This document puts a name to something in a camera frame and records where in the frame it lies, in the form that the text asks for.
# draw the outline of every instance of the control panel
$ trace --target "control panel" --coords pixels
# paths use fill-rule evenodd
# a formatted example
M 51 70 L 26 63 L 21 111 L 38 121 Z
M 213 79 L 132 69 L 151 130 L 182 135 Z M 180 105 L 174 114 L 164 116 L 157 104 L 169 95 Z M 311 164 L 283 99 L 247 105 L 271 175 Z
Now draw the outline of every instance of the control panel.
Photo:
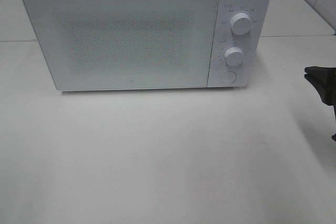
M 246 86 L 269 0 L 218 0 L 208 87 Z

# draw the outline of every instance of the knob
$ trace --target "knob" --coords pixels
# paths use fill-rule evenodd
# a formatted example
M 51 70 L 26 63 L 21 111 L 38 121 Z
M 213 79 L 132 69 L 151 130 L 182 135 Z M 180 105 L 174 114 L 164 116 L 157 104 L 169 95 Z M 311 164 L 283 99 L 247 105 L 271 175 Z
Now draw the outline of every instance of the knob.
M 244 35 L 251 30 L 252 21 L 248 14 L 237 13 L 231 20 L 231 29 L 236 35 Z
M 226 52 L 224 53 L 224 58 L 225 58 L 226 64 L 234 67 L 243 62 L 244 53 L 239 47 L 231 47 L 230 49 L 226 50 Z

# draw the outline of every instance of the white knob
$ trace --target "white knob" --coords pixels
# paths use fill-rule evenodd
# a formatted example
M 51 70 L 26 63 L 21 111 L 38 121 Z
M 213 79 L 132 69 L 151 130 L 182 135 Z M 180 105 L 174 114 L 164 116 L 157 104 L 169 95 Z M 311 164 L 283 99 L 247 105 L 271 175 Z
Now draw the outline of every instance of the white knob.
M 231 20 L 231 29 L 236 35 L 244 35 L 251 30 L 252 21 L 248 14 L 237 13 Z
M 243 62 L 244 53 L 239 47 L 231 47 L 230 49 L 226 50 L 226 52 L 224 53 L 224 58 L 225 58 L 226 64 L 234 67 Z

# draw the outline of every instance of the power knob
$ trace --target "power knob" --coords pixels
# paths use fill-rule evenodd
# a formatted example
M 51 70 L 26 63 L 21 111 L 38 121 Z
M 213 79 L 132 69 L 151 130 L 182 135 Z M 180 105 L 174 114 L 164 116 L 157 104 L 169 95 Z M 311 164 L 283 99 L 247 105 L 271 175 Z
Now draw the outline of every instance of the power knob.
M 244 53 L 239 47 L 231 47 L 224 53 L 226 64 L 235 67 L 240 65 L 244 60 Z
M 251 30 L 252 20 L 247 13 L 237 13 L 231 20 L 232 32 L 236 35 L 244 35 Z

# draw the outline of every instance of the microwave door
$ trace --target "microwave door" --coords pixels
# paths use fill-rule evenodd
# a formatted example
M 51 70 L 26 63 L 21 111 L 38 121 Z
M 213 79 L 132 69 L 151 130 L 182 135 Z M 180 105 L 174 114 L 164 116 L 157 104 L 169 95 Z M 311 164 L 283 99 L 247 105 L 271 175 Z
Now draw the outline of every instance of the microwave door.
M 206 87 L 217 0 L 24 0 L 56 88 Z

